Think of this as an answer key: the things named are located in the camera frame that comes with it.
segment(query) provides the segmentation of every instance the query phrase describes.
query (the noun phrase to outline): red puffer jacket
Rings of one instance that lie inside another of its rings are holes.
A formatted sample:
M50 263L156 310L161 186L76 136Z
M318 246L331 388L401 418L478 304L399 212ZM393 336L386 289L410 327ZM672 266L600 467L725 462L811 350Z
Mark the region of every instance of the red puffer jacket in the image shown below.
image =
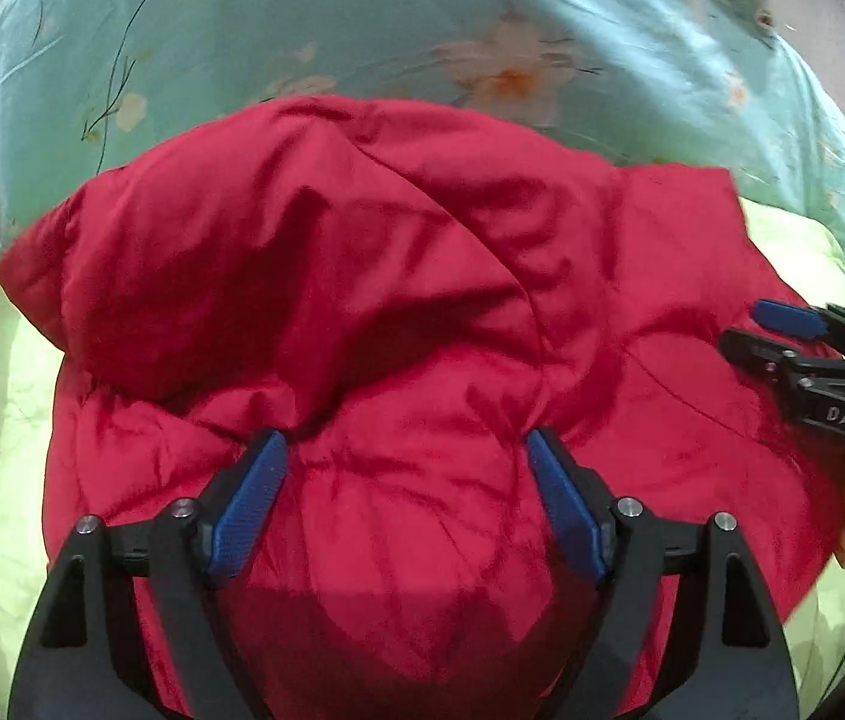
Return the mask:
M841 526L844 450L784 425L716 349L758 298L798 302L722 170L618 170L473 113L296 98L88 182L0 281L66 353L51 554L80 515L151 517L261 427L289 435L221 599L280 720L531 717L592 600L536 493L537 425L664 517L736 514L783 616ZM181 707L144 590L139 608Z

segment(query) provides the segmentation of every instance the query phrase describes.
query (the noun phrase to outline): light blue bedsheet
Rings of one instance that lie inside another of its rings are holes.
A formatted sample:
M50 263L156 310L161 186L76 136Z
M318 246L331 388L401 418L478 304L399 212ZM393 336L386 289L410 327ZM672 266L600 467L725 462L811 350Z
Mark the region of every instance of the light blue bedsheet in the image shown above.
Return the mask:
M0 0L0 251L165 138L338 92L483 108L620 163L726 166L740 194L821 221L845 253L845 118L768 1L750 5Z

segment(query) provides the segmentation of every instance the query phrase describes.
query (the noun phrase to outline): metal screw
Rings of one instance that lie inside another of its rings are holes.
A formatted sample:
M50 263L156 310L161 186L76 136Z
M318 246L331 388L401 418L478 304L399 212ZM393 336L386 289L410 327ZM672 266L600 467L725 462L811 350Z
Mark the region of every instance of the metal screw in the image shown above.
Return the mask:
M102 520L96 517L95 514L89 514L88 517L80 517L76 523L76 533L82 533L83 536L92 533L96 528L102 524Z
M173 517L176 517L176 519L192 517L196 513L196 501L192 498L179 498L178 501L173 502L171 511Z
M639 517L645 507L635 498L620 498L616 504L623 517Z
M721 531L734 531L739 527L739 521L729 512L719 512L716 514L716 526Z

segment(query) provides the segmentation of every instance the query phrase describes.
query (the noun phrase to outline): flower print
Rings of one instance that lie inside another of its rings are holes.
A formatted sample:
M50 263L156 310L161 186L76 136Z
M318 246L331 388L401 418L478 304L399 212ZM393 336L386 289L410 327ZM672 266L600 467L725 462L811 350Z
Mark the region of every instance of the flower print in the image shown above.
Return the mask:
M758 23L758 25L764 26L765 28L771 29L775 26L775 17L771 13L769 13L768 10L763 8L755 14L755 23Z
M331 95L336 91L332 76L304 76L302 79L278 79L266 87L266 98L288 98L294 95Z
M465 107L533 127L553 127L558 88L580 72L566 50L572 45L547 43L536 25L510 14L485 40L446 43L436 46L433 55L465 90Z
M294 57L299 60L300 65L308 65L313 59L315 59L315 55L317 53L318 45L315 43L307 43L294 53Z
M739 71L728 71L726 83L728 84L728 107L739 109L748 105L748 88Z
M128 93L116 109L116 126L123 132L132 132L145 119L148 107L149 103L142 95Z

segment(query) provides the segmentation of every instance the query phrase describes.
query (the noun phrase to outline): blue finger pad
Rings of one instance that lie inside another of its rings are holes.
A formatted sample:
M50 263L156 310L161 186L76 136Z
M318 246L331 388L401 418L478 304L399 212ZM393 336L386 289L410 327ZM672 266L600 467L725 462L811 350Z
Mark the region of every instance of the blue finger pad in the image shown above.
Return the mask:
M236 490L212 532L212 557L205 573L212 584L238 576L286 478L289 449L281 433L273 433Z
M598 584L608 567L595 517L539 431L529 434L527 447L542 506L565 562L579 577Z
M799 308L774 300L759 300L752 307L752 319L772 333L814 341L828 333L825 319L811 308Z

